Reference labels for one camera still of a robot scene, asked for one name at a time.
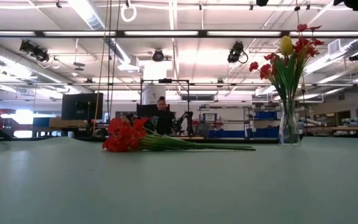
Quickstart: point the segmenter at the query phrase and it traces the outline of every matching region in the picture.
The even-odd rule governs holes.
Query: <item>person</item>
[[[159,134],[170,135],[172,133],[173,120],[175,119],[175,114],[169,111],[169,109],[167,108],[167,103],[165,102],[164,96],[160,96],[160,98],[158,99],[157,108],[158,108],[158,115],[157,115],[158,121],[157,121],[157,127],[155,127],[155,129]]]

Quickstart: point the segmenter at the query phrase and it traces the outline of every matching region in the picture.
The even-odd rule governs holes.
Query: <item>table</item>
[[[0,223],[358,223],[358,139],[255,148],[0,142]]]

